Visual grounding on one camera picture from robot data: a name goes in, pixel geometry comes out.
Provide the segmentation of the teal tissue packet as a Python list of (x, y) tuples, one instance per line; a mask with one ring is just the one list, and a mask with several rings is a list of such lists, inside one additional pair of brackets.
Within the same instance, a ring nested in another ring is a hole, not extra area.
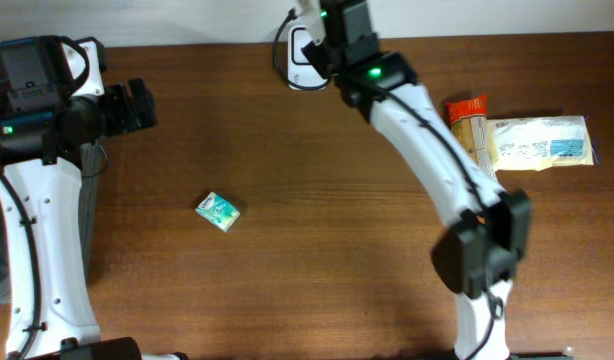
[(227, 232), (240, 217), (240, 211), (215, 192), (210, 192), (195, 211), (223, 232)]

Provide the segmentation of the orange spaghetti packet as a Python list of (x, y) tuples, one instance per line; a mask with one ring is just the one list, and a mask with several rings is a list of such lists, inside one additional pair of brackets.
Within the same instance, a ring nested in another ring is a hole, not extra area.
[(487, 95), (446, 104), (451, 132), (478, 167), (498, 181), (488, 151)]

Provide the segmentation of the yellow white snack bag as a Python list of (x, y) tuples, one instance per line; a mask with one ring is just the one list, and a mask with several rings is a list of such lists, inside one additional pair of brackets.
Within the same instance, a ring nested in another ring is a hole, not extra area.
[(583, 116), (489, 120), (488, 151), (495, 171), (595, 164)]

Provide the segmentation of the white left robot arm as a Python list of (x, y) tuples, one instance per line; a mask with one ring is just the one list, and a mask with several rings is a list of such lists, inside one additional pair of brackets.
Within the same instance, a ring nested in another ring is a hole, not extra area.
[(69, 96), (0, 116), (0, 206), (12, 294), (8, 358), (146, 358), (131, 337), (101, 337), (86, 288), (77, 159), (85, 144), (156, 123), (141, 79), (100, 96)]

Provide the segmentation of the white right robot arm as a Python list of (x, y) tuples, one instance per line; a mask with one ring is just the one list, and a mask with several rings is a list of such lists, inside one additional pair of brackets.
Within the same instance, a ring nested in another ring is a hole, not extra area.
[(454, 358), (511, 358), (506, 304), (526, 254), (528, 196), (507, 192), (467, 154), (406, 58), (381, 49), (367, 2), (300, 0), (298, 6), (312, 38), (304, 56), (396, 148), (445, 227), (431, 259), (455, 296)]

